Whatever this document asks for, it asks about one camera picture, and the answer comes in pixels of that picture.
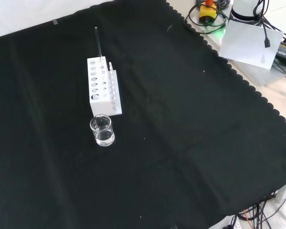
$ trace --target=clear liquid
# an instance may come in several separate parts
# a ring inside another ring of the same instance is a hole
[[[106,130],[96,134],[96,143],[100,146],[110,146],[114,142],[114,132],[112,130]]]

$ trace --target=white wall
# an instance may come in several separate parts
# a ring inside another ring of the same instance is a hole
[[[0,0],[0,36],[110,0]]]

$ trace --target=white paper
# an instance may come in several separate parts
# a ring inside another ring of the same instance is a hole
[[[106,1],[110,0],[0,0],[0,36],[58,19]]]
[[[219,56],[270,69],[283,33],[267,29],[270,47],[265,48],[263,27],[230,21],[222,39]]]

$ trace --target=connector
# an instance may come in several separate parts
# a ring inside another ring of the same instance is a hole
[[[269,48],[270,47],[270,40],[266,37],[265,39],[265,48]]]

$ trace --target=black cloth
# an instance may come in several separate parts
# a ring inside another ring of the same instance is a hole
[[[110,147],[89,128],[95,26],[123,108]],[[206,229],[284,184],[285,119],[165,1],[0,38],[0,229]]]

